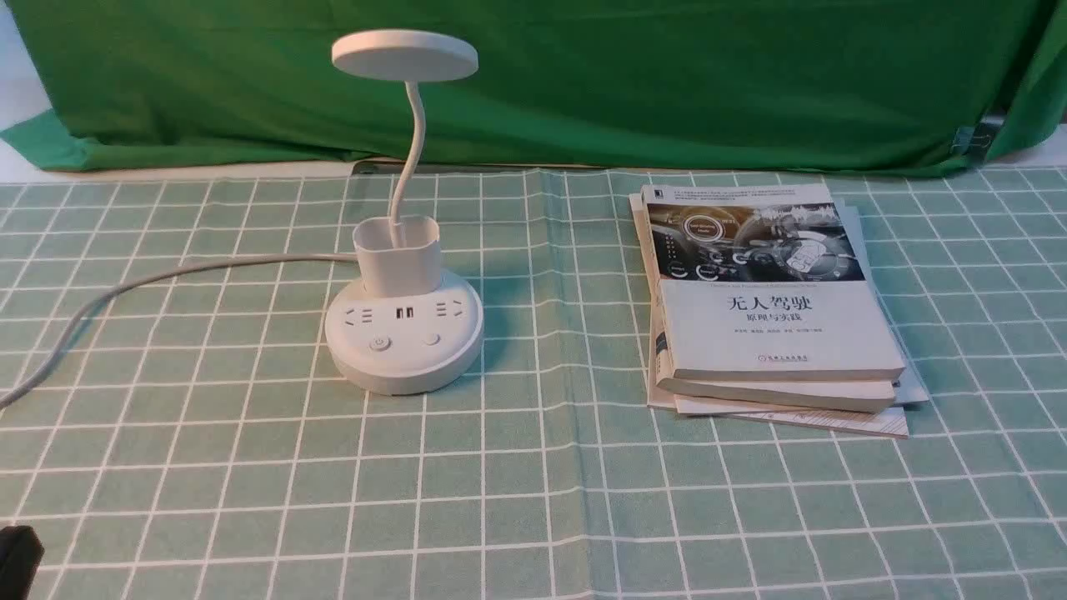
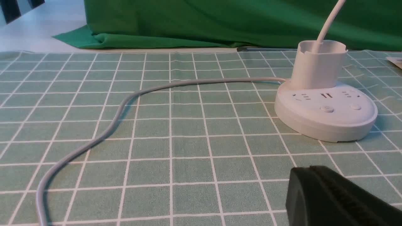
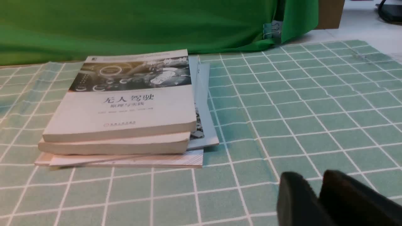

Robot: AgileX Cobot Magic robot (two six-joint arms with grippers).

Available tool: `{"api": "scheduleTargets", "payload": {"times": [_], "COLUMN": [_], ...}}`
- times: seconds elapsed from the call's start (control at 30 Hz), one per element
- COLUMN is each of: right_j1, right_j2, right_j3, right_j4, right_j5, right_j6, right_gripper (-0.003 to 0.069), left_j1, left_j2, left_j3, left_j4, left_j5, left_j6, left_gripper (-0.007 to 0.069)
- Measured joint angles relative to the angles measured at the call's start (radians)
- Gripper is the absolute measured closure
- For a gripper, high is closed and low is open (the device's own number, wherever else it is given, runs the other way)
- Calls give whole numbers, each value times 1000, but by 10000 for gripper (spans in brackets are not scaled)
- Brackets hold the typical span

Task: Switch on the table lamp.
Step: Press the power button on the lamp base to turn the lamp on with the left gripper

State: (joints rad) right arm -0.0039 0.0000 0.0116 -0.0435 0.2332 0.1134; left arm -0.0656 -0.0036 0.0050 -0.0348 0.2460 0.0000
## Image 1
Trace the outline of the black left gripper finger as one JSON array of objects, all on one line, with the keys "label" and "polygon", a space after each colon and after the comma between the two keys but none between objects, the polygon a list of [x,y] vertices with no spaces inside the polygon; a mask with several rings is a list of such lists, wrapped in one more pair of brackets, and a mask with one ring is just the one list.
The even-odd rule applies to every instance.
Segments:
[{"label": "black left gripper finger", "polygon": [[42,559],[43,544],[33,527],[1,528],[1,599],[27,599]]}]

